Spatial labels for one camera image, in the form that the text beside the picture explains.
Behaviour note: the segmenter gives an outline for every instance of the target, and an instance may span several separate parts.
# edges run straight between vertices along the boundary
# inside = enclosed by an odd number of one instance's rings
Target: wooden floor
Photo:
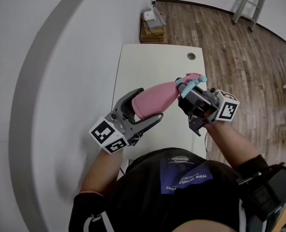
[[[286,163],[286,43],[232,15],[179,3],[159,2],[166,14],[168,43],[203,49],[208,87],[241,102],[233,127],[258,148],[268,164]],[[208,139],[213,160],[226,162]]]

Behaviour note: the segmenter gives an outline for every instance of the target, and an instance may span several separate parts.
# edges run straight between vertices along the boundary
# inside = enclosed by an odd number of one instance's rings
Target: white table
[[[196,58],[190,60],[188,53]],[[160,44],[125,44],[122,46],[113,99],[115,106],[118,99],[129,91],[143,87],[175,81],[186,73],[205,75],[201,48],[160,45]],[[199,84],[206,90],[206,83]],[[166,147],[184,148],[205,158],[204,138],[206,130],[200,130],[197,136],[188,125],[188,117],[175,101],[165,112],[162,121],[144,133],[135,146],[124,149],[125,159],[136,159],[148,152]]]

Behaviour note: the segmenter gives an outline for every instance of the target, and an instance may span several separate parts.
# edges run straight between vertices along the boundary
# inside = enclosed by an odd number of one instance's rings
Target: black baseboard
[[[175,2],[175,3],[189,4],[189,5],[200,6],[200,7],[204,7],[204,8],[208,8],[208,9],[212,9],[212,10],[217,10],[217,11],[220,11],[220,12],[223,12],[223,13],[226,13],[226,14],[230,14],[230,15],[234,14],[232,11],[224,10],[224,9],[221,9],[221,8],[218,8],[218,7],[210,6],[210,5],[203,4],[203,3],[197,3],[197,2],[190,2],[190,1],[184,1],[184,0],[157,0],[157,2]],[[242,18],[244,20],[249,21],[249,22],[251,21],[250,19],[248,19],[246,17],[242,16]],[[272,35],[276,36],[278,39],[280,39],[280,40],[282,40],[283,42],[286,43],[285,39],[283,39],[282,37],[280,37],[278,34],[274,33],[273,31],[269,30],[265,26],[263,26],[263,25],[261,25],[259,23],[256,23],[256,25],[261,27],[261,28],[263,28],[264,30],[270,32]]]

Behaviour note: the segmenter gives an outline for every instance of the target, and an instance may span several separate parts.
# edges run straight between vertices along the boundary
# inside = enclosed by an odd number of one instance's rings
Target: forearm
[[[87,172],[80,191],[94,191],[103,195],[107,194],[117,180],[122,156],[123,150],[110,155],[101,149]]]
[[[229,123],[217,121],[206,129],[233,168],[259,155],[253,144]]]

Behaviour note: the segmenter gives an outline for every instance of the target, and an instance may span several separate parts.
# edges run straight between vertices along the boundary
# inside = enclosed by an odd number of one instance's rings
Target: metal ladder
[[[255,3],[253,3],[253,2],[250,2],[249,0],[242,0],[241,3],[240,3],[240,5],[239,5],[239,7],[238,7],[237,10],[236,10],[236,12],[235,12],[234,15],[233,15],[232,23],[233,23],[233,24],[237,23],[238,19],[239,19],[241,16],[243,16],[243,17],[245,17],[245,18],[251,20],[251,25],[250,25],[250,27],[249,27],[249,30],[252,32],[253,29],[254,29],[254,27],[255,27],[255,25],[256,25],[256,23],[257,23],[257,20],[258,20],[258,18],[259,18],[259,15],[260,15],[260,12],[261,12],[261,10],[262,10],[264,1],[265,1],[265,0],[258,0],[258,4],[255,4]],[[255,10],[255,12],[254,12],[253,17],[249,17],[249,16],[247,16],[247,15],[245,15],[245,14],[242,13],[243,10],[244,10],[244,8],[245,8],[246,3],[250,3],[250,4],[252,4],[253,6],[256,7],[256,10]]]

